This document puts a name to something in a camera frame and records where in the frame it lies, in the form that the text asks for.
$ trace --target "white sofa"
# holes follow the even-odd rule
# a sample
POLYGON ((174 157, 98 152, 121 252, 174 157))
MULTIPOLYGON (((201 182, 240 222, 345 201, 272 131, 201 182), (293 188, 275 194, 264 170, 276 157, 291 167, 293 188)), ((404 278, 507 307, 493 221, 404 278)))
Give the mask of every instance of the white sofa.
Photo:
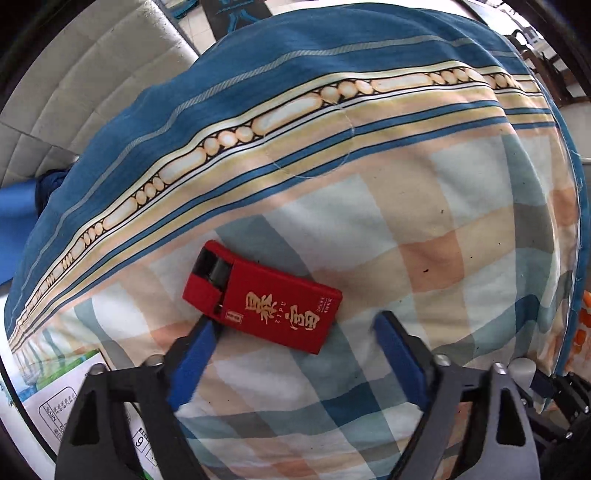
POLYGON ((0 187, 74 162, 146 87, 197 51, 152 0, 96 0, 37 57, 0 112, 0 187))

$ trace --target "red lighter case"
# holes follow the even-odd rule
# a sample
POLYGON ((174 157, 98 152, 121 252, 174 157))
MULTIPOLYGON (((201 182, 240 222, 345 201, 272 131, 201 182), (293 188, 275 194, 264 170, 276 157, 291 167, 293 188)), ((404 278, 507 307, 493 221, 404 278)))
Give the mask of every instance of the red lighter case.
POLYGON ((210 240, 199 254, 183 298, 236 330, 318 353, 343 295, 245 260, 210 240))

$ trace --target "metal screw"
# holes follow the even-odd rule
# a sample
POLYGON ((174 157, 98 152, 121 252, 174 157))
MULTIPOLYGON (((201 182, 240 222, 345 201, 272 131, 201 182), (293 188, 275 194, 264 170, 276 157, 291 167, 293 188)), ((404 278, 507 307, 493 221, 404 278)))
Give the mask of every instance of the metal screw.
POLYGON ((162 365, 163 363, 164 363, 164 355, 160 355, 159 353, 156 353, 154 355, 150 355, 144 361, 144 365, 146 367, 157 367, 159 365, 162 365))
POLYGON ((506 375, 507 374, 507 370, 505 369, 505 365, 500 364, 499 362, 493 363, 492 368, 494 368, 495 372, 497 372, 499 375, 506 375))
POLYGON ((92 367, 89 368, 88 374, 89 375, 100 375, 107 371, 107 366, 105 364, 94 364, 92 367))
POLYGON ((435 363, 440 367, 449 367, 452 364, 452 361, 449 359, 447 355, 442 355, 438 353, 433 358, 435 359, 435 363))

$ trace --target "black floor mat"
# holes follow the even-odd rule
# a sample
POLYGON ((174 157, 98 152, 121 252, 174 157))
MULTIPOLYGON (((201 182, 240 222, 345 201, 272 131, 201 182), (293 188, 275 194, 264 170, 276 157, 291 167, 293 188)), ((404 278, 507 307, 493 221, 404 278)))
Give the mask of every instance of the black floor mat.
POLYGON ((202 0, 201 5, 216 40, 271 16, 267 6, 255 0, 202 0))

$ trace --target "blue foam pad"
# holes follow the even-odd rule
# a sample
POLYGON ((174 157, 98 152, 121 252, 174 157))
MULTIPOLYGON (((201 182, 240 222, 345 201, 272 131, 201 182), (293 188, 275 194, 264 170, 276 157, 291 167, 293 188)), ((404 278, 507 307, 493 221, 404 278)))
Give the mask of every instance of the blue foam pad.
POLYGON ((429 403, 429 395, 423 371, 385 315, 376 315, 374 330, 406 398, 424 411, 429 403))
POLYGON ((187 354, 174 371, 168 393, 168 404, 173 411, 177 411, 193 396, 199 379, 207 366, 207 362, 216 349, 217 337, 213 328, 213 321, 207 322, 193 341, 187 354))
POLYGON ((0 190, 0 284, 10 280, 37 223, 35 180, 0 190))

